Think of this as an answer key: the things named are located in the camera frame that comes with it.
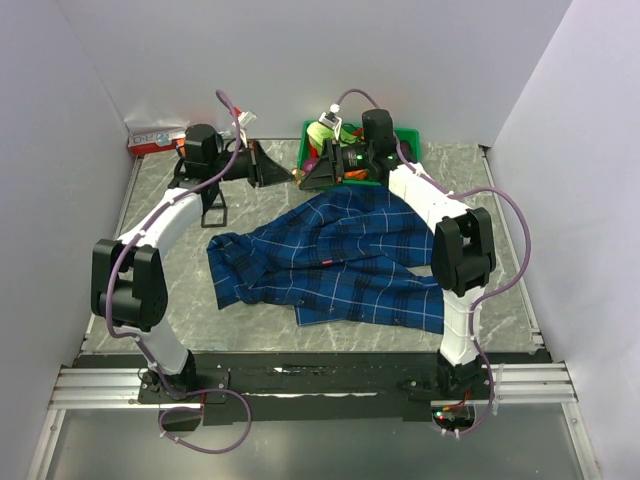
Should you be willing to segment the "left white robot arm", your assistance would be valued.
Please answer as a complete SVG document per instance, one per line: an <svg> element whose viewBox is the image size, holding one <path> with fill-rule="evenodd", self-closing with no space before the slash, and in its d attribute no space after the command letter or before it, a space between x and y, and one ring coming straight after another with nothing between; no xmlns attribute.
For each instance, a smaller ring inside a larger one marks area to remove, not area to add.
<svg viewBox="0 0 640 480"><path fill-rule="evenodd" d="M221 182L267 187L290 182L293 175L242 128L227 140L211 125L192 125L175 150L173 177L159 203L118 239L95 244L90 303L112 337L134 341L152 383L185 402L197 392L198 378L192 352L165 316L169 294L163 258L191 225L204 223L209 210L226 208Z"/></svg>

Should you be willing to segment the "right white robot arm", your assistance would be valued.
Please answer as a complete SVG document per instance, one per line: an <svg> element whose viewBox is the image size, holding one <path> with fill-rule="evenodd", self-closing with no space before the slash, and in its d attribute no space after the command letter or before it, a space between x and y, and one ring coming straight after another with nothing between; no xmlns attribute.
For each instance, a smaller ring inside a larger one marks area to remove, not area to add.
<svg viewBox="0 0 640 480"><path fill-rule="evenodd" d="M459 398L481 376L480 301L496 267L491 216L484 208L470 208L426 173L387 110L365 111L360 129L352 132L344 130L339 110L334 104L308 125L314 163L301 168L299 185L304 190L338 186L349 173L364 170L426 223L433 235L431 274L443 298L437 387L444 396Z"/></svg>

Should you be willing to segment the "small brooch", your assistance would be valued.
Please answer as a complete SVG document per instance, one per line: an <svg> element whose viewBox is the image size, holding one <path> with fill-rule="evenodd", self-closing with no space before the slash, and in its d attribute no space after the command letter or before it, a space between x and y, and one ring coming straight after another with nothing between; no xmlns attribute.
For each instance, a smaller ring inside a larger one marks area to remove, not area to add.
<svg viewBox="0 0 640 480"><path fill-rule="evenodd" d="M302 181L305 177L305 172L303 170L294 169L292 174L296 181Z"/></svg>

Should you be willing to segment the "blue plaid shirt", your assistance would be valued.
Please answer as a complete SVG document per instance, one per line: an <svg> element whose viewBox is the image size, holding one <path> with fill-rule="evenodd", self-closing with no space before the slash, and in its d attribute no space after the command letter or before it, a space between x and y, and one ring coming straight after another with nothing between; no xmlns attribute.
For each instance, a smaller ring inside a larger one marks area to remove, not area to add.
<svg viewBox="0 0 640 480"><path fill-rule="evenodd" d="M207 256L217 305L287 305L299 325L339 320L440 334L443 293L431 275L434 236L386 188L322 192L245 233L214 236Z"/></svg>

